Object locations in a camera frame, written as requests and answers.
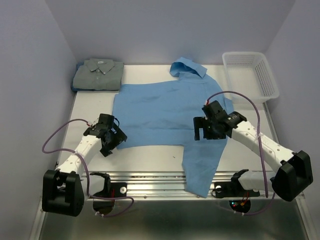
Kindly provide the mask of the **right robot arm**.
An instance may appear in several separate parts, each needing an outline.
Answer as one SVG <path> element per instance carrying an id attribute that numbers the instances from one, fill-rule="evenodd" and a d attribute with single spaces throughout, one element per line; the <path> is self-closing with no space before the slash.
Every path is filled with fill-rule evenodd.
<path id="1" fill-rule="evenodd" d="M 272 172 L 236 172 L 230 181 L 219 182 L 213 190 L 216 198 L 241 197 L 253 191 L 274 192 L 291 202 L 313 182 L 310 156 L 303 150 L 294 152 L 259 133 L 246 117 L 234 111 L 227 113 L 218 101 L 202 108 L 204 116 L 194 117 L 194 139 L 200 140 L 200 129 L 206 140 L 229 137 L 263 158 Z"/>

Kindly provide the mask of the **light blue long sleeve shirt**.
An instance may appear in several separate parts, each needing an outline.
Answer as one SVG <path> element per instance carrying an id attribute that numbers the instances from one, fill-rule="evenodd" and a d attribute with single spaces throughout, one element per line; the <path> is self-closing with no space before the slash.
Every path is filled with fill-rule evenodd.
<path id="1" fill-rule="evenodd" d="M 195 140 L 194 118 L 204 115 L 202 107 L 208 97 L 227 113 L 232 113 L 234 106 L 202 65 L 181 57 L 169 72 L 174 80 L 124 84 L 115 95 L 112 114 L 127 136 L 120 148 L 183 146 L 185 189 L 205 198 L 227 140 Z"/>

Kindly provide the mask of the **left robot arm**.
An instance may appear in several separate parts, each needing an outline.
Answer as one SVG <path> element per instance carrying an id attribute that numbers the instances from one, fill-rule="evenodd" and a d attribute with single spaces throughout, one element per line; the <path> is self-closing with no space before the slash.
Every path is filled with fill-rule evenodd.
<path id="1" fill-rule="evenodd" d="M 127 140 L 119 120 L 101 113 L 87 129 L 75 149 L 61 148 L 70 156 L 54 170 L 47 170 L 42 182 L 42 210 L 66 216 L 78 216 L 88 199 L 107 201 L 112 206 L 117 200 L 132 200 L 127 196 L 125 182 L 112 183 L 105 172 L 89 172 L 88 164 L 97 155 L 108 157 Z"/>

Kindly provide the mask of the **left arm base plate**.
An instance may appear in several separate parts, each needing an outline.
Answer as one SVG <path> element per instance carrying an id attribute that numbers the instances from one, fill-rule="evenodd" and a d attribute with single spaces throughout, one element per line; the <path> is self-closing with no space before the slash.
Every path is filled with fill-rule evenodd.
<path id="1" fill-rule="evenodd" d="M 127 196 L 126 182 L 104 183 L 102 190 L 96 191 L 93 196 L 102 198 L 120 198 Z"/>

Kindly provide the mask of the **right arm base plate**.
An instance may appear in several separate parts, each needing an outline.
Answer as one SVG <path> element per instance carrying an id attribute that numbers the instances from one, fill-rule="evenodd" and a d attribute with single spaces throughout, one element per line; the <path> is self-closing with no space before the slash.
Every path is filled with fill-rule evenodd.
<path id="1" fill-rule="evenodd" d="M 245 190 L 239 183 L 232 181 L 218 181 L 214 183 L 211 195 L 218 199 L 239 198 L 239 197 L 259 197 L 259 191 Z"/>

